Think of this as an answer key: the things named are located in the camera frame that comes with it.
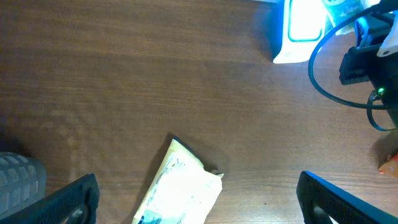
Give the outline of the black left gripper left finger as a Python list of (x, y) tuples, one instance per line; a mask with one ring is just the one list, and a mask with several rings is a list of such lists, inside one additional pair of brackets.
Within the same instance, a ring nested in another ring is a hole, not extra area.
[(2, 224), (95, 224), (100, 190), (94, 174), (86, 174), (47, 197), (9, 215)]

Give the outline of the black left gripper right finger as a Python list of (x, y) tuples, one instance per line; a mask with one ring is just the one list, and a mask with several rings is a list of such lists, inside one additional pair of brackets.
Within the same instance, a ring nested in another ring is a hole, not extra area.
[(296, 193), (305, 224), (397, 223), (397, 217), (309, 171), (301, 172)]

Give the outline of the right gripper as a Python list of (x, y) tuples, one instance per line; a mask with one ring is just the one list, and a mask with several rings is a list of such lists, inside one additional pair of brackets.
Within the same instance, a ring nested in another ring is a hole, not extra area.
[(392, 50), (381, 51), (397, 18), (391, 14), (397, 10), (397, 1), (380, 1), (375, 7), (354, 21), (356, 46), (348, 50), (340, 65), (342, 85), (367, 81), (375, 86), (397, 84), (397, 54)]

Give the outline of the orange spaghetti pasta packet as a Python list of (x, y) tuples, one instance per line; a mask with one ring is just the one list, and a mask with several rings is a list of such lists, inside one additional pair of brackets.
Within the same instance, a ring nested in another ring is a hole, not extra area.
[(398, 155), (389, 154), (387, 159), (379, 166), (378, 170), (380, 174), (387, 174), (394, 178), (398, 178)]

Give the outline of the yellow white wipes packet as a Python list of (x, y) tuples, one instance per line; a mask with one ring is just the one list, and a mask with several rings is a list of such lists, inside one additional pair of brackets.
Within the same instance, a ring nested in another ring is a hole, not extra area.
[(208, 172), (174, 137), (132, 224), (204, 224), (221, 193), (224, 173)]

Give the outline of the small teal tissue pack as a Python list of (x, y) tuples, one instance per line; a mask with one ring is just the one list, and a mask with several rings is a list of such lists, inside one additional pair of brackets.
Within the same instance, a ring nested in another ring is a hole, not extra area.
[(322, 3), (327, 15), (327, 33), (349, 17), (380, 3), (380, 0), (322, 0)]

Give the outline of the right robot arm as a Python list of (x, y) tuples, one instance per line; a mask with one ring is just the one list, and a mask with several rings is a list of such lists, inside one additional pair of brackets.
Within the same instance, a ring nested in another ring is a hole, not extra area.
[(374, 87), (367, 105), (380, 100), (397, 126), (397, 0), (380, 1), (378, 9), (356, 19), (356, 46), (340, 65), (342, 85), (370, 81)]

